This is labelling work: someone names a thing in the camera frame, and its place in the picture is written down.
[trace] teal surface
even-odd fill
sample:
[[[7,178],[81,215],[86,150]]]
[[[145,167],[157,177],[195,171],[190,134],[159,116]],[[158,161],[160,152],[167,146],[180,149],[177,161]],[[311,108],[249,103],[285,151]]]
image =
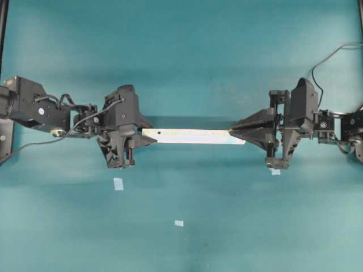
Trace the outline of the teal surface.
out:
[[[227,129],[362,40],[356,0],[10,2],[2,79],[98,106],[131,83],[158,128]],[[320,67],[322,108],[355,110],[362,75],[361,50]],[[280,176],[264,156],[155,144],[119,171],[95,139],[29,147],[0,169],[0,271],[361,271],[363,165],[307,139]]]

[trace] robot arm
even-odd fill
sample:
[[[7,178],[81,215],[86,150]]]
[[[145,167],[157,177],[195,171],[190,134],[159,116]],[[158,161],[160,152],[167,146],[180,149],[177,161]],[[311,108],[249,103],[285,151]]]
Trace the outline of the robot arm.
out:
[[[73,127],[70,127],[71,111],[77,113]],[[121,86],[108,95],[103,110],[98,112],[96,105],[75,105],[67,94],[59,100],[48,95],[42,85],[15,76],[6,80],[5,86],[0,86],[0,118],[9,118],[60,139],[97,137],[109,168],[133,166],[133,150],[156,142],[140,133],[142,128],[152,126],[140,113],[132,85]]]
[[[363,110],[336,113],[318,110],[318,93],[307,79],[301,78],[291,92],[270,91],[270,107],[240,120],[230,129],[230,135],[253,143],[266,150],[265,163],[274,169],[288,169],[292,155],[302,138],[317,138],[319,143],[338,145],[344,154],[355,152],[363,163]],[[278,106],[284,113],[278,113]],[[334,119],[341,119],[341,139],[334,133]],[[281,133],[282,157],[275,152],[280,145],[276,138]]]

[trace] wire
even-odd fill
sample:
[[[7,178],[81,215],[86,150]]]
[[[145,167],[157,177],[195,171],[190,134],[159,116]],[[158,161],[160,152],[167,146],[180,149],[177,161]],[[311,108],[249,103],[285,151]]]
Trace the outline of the wire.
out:
[[[119,103],[119,102],[121,102],[121,100],[117,100],[117,101],[115,101],[115,102],[113,102],[113,103],[111,103],[108,107],[106,107],[106,108],[104,108],[103,110],[101,110],[100,112],[96,112],[96,113],[94,113],[94,114],[91,114],[90,116],[87,116],[87,117],[85,117],[85,118],[83,118],[83,119],[81,119],[81,120],[79,120],[77,123],[75,123],[74,125],[73,125],[73,127],[66,133],[66,134],[64,134],[61,138],[59,138],[59,139],[56,139],[56,140],[52,140],[52,141],[47,141],[47,142],[39,142],[39,143],[27,143],[27,144],[25,144],[25,145],[23,145],[22,147],[19,147],[16,151],[14,151],[13,153],[10,153],[10,154],[8,154],[8,155],[6,155],[5,157],[3,157],[1,160],[0,160],[0,164],[1,163],[3,163],[5,160],[7,160],[8,158],[10,158],[11,156],[13,156],[13,155],[16,155],[16,154],[18,154],[22,149],[24,149],[24,148],[26,148],[26,147],[28,147],[28,146],[39,146],[39,145],[47,145],[48,143],[56,143],[56,142],[59,142],[59,141],[61,141],[61,140],[63,140],[63,139],[65,139],[66,137],[68,137],[70,134],[71,134],[71,132],[80,124],[80,123],[82,123],[82,122],[84,122],[85,120],[88,120],[88,119],[90,119],[90,118],[93,118],[93,117],[95,117],[95,116],[97,116],[97,115],[99,115],[99,114],[101,114],[101,113],[104,113],[104,112],[106,112],[106,111],[108,111],[110,108],[112,108],[114,105],[116,105],[117,103]]]
[[[320,104],[322,103],[322,99],[323,99],[323,95],[324,95],[324,90],[323,88],[316,82],[315,80],[315,76],[314,76],[314,70],[316,67],[318,67],[319,65],[323,64],[324,62],[326,62],[328,59],[330,59],[332,56],[335,55],[336,52],[338,52],[340,49],[346,47],[346,46],[363,46],[363,42],[348,42],[346,44],[342,44],[341,46],[339,46],[337,49],[335,49],[329,56],[327,56],[325,59],[323,59],[322,61],[320,61],[319,63],[317,63],[316,65],[314,65],[314,67],[311,69],[311,76],[313,77],[313,81],[315,83],[316,86],[318,86],[318,88],[321,91],[320,94],[320,99],[319,99],[319,104],[318,104],[318,109],[320,108]]]

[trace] white tape piece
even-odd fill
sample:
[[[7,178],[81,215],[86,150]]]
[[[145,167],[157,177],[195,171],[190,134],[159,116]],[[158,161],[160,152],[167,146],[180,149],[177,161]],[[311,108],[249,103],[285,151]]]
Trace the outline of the white tape piece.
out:
[[[174,225],[178,227],[184,227],[184,221],[183,220],[174,220]]]
[[[113,179],[113,184],[115,186],[115,191],[123,191],[124,190],[124,183],[123,180],[119,177],[115,177]]]
[[[269,168],[269,169],[271,170],[272,176],[281,175],[281,170],[280,169],[274,169],[274,168]]]

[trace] white plastic strip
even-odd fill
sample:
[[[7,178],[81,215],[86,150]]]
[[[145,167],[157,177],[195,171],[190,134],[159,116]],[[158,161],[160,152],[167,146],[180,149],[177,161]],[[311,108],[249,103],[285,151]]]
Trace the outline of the white plastic strip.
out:
[[[113,179],[113,184],[115,186],[115,191],[123,191],[124,190],[124,183],[123,180],[119,177],[115,177]]]
[[[174,225],[178,227],[184,227],[184,221],[183,220],[174,220]]]
[[[246,141],[232,137],[228,130],[206,129],[142,129],[142,135],[158,143],[204,143],[218,145],[244,145]]]

